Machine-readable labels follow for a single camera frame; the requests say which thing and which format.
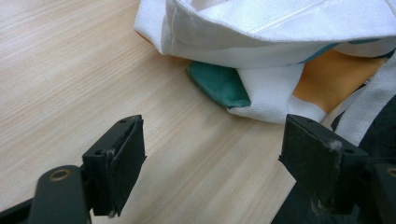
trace orange cloth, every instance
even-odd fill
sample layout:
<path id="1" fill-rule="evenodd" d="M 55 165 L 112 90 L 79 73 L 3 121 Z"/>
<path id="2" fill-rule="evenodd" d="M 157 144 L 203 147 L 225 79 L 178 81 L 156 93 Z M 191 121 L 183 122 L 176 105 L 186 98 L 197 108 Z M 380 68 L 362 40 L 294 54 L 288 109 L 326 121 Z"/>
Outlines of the orange cloth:
<path id="1" fill-rule="evenodd" d="M 293 95 L 330 113 L 384 62 L 385 59 L 354 57 L 330 49 L 305 64 Z"/>

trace black plastic part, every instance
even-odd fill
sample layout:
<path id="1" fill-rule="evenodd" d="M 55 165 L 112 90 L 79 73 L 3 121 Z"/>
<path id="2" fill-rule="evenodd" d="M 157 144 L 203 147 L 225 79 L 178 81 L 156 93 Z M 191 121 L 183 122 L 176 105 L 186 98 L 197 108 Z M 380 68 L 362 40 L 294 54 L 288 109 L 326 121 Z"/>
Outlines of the black plastic part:
<path id="1" fill-rule="evenodd" d="M 360 209 L 358 218 L 358 223 L 360 224 L 382 223 L 372 192 L 371 178 L 371 172 L 365 170 L 363 175 L 357 177 L 353 184 L 354 194 L 356 195 L 355 204 Z"/>
<path id="2" fill-rule="evenodd" d="M 2 224 L 24 224 L 29 217 L 32 199 L 19 203 L 0 213 L 0 223 Z"/>
<path id="3" fill-rule="evenodd" d="M 88 211 L 79 167 L 66 165 L 39 178 L 28 223 L 91 223 Z"/>
<path id="4" fill-rule="evenodd" d="M 81 169 L 93 182 L 89 201 L 94 214 L 120 215 L 146 159 L 141 116 L 118 121 L 82 159 Z"/>
<path id="5" fill-rule="evenodd" d="M 322 215 L 311 209 L 311 196 L 295 184 L 271 224 L 357 224 L 359 208 L 354 206 L 350 215 Z"/>
<path id="6" fill-rule="evenodd" d="M 382 222 L 396 223 L 396 165 L 376 165 L 371 183 Z"/>
<path id="7" fill-rule="evenodd" d="M 369 154 L 367 168 L 380 163 L 396 164 L 396 96 L 382 108 L 370 125 L 359 148 Z"/>
<path id="8" fill-rule="evenodd" d="M 367 157 L 312 119 L 287 115 L 279 160 L 312 197 L 318 213 L 351 213 L 352 182 L 362 173 Z"/>

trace wood grain surface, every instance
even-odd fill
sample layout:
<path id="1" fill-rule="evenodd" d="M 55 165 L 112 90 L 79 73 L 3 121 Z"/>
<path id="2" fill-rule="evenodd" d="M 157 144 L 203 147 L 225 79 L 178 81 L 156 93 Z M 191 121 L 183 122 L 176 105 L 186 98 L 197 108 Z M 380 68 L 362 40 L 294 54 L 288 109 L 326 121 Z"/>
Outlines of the wood grain surface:
<path id="1" fill-rule="evenodd" d="M 141 114 L 148 159 L 120 217 L 93 223 L 269 223 L 294 180 L 283 126 L 240 118 L 133 30 L 137 0 L 0 1 L 0 209 L 117 120 Z"/>

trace white fabric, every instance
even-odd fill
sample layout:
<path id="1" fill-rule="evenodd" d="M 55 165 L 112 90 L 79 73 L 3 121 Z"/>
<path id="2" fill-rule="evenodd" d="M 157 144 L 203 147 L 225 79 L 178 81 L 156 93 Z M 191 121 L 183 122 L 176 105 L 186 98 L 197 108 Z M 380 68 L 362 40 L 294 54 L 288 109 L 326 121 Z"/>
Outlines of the white fabric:
<path id="1" fill-rule="evenodd" d="M 384 0 L 218 1 L 197 10 L 187 0 L 142 0 L 134 28 L 162 54 L 236 68 L 299 63 L 334 42 L 396 35 Z"/>
<path id="2" fill-rule="evenodd" d="M 395 94 L 396 54 L 393 54 L 348 108 L 335 132 L 358 146 L 375 117 Z"/>
<path id="3" fill-rule="evenodd" d="M 348 42 L 339 44 L 333 49 L 352 56 L 358 57 L 378 57 L 389 53 L 390 49 L 396 48 L 396 38 L 388 37 L 365 44 L 351 44 Z"/>
<path id="4" fill-rule="evenodd" d="M 292 95 L 304 62 L 334 46 L 363 57 L 390 52 L 396 45 L 395 14 L 395 0 L 142 0 L 134 28 L 161 54 L 236 68 L 252 104 L 229 111 L 283 123 L 287 113 L 317 121 L 326 116 Z M 348 43 L 370 39 L 379 40 Z M 383 74 L 391 73 L 393 63 L 377 73 L 337 129 L 355 144 L 394 94 L 394 75 Z M 364 101 L 373 105 L 362 107 Z M 357 119 L 367 120 L 360 125 Z"/>
<path id="5" fill-rule="evenodd" d="M 347 110 L 347 108 L 356 100 L 356 98 L 361 94 L 365 87 L 359 88 L 357 91 L 353 92 L 349 97 L 345 99 L 343 103 L 337 106 L 332 112 L 330 112 L 321 122 L 323 126 L 334 131 L 332 129 L 332 123 L 334 120 Z"/>
<path id="6" fill-rule="evenodd" d="M 237 69 L 251 105 L 233 107 L 228 111 L 273 123 L 284 123 L 287 114 L 321 121 L 326 116 L 323 110 L 292 95 L 303 68 L 303 64 L 297 63 L 263 69 Z"/>

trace green cloth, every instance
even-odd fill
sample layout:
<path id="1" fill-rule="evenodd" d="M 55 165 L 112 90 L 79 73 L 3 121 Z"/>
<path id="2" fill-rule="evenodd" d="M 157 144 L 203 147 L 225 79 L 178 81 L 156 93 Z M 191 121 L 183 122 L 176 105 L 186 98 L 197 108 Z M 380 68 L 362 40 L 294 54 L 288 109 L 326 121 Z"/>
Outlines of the green cloth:
<path id="1" fill-rule="evenodd" d="M 227 108 L 250 105 L 248 93 L 236 69 L 192 62 L 187 71 L 191 79 L 219 105 Z"/>

